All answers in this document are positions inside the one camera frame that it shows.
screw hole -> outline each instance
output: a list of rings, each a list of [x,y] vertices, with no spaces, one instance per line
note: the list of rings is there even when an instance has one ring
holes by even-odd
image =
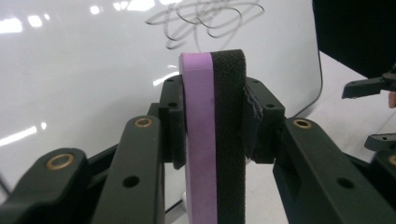
[[[60,170],[70,165],[73,160],[74,156],[70,153],[60,154],[47,161],[46,166],[49,170]]]
[[[137,123],[140,124],[140,125],[146,125],[146,124],[149,123],[149,121],[146,120],[146,119],[142,119],[142,120],[139,120]]]
[[[122,182],[122,185],[128,189],[133,188],[137,184],[139,184],[139,178],[137,178],[137,176],[134,175],[126,177]]]
[[[137,121],[134,122],[134,126],[139,128],[146,128],[150,126],[151,123],[152,123],[151,119],[138,119]]]
[[[337,183],[346,189],[354,189],[355,185],[346,178],[337,178]]]
[[[176,107],[177,103],[169,103],[168,105],[171,106],[171,107]]]
[[[312,124],[310,122],[306,121],[306,120],[303,120],[303,119],[295,119],[293,121],[293,123],[294,123],[295,126],[297,126],[299,128],[302,128],[302,129],[310,129],[310,128],[312,128]]]

white surface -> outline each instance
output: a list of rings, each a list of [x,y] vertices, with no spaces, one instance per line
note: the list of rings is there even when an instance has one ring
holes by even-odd
[[[191,32],[171,41],[170,47],[185,41],[173,50],[165,47],[164,24],[146,24],[173,7],[166,5],[171,2],[176,1],[0,2],[0,173],[9,186],[53,149],[77,147],[90,157],[117,144],[127,120],[146,114],[149,104],[159,101],[161,83],[177,74],[183,51],[243,49],[247,74],[265,83],[289,116],[318,96],[311,1],[257,1],[263,14],[260,7],[246,5],[254,1],[231,1],[227,7],[202,1],[210,4],[181,10],[184,17],[192,13],[186,17],[190,22],[198,22],[198,10],[202,21],[210,23],[207,18],[216,10],[206,6],[223,8],[212,25],[231,23],[210,30],[213,35],[231,31],[223,38],[209,37],[203,25],[185,22],[173,11],[170,20],[177,20],[166,23],[169,35],[177,37],[177,28],[186,25],[182,33],[196,31],[199,43],[198,48]],[[236,9],[244,13],[250,7],[241,20]],[[165,21],[165,15],[151,21]],[[171,176],[166,200],[175,202],[184,188],[183,172]]]
[[[396,110],[388,121],[381,127],[378,133],[396,133]]]
[[[247,165],[246,223],[288,223],[279,191],[274,179],[272,164]]]

lavender cloth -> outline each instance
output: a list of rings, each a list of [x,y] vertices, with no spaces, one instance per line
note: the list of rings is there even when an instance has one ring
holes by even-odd
[[[190,224],[217,224],[216,133],[213,63],[210,53],[183,53],[186,117],[186,189]]]

black scribble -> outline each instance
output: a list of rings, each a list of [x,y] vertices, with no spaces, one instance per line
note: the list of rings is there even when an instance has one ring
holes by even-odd
[[[259,4],[260,1],[197,0],[195,3],[183,1],[170,5],[168,9],[152,16],[146,20],[146,24],[163,26],[163,33],[168,39],[166,42],[168,49],[178,49],[185,45],[187,43],[185,38],[192,34],[194,44],[200,52],[198,27],[204,26],[206,33],[212,38],[225,38],[225,42],[219,49],[223,50],[241,27],[264,13],[264,8]],[[225,11],[232,12],[234,16],[221,24],[213,24],[214,19]]]

